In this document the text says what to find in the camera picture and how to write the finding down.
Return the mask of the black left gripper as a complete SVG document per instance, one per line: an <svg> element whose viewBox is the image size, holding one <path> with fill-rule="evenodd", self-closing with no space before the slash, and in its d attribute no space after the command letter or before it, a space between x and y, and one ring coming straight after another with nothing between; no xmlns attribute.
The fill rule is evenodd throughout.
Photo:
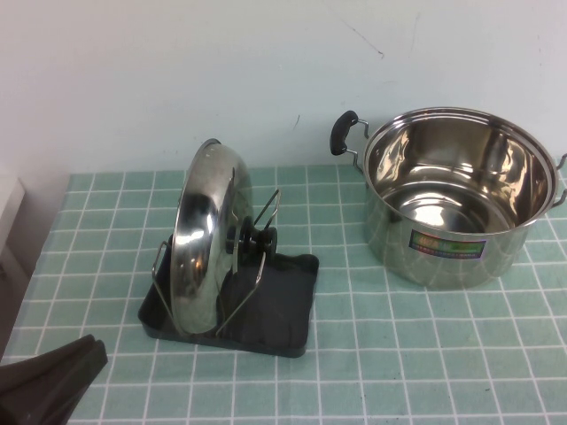
<svg viewBox="0 0 567 425"><path fill-rule="evenodd" d="M105 343L93 335L58 349L1 366L1 385L19 386L61 370L56 388L31 383L1 392L2 424L67 424L71 413L108 362Z"/></svg>

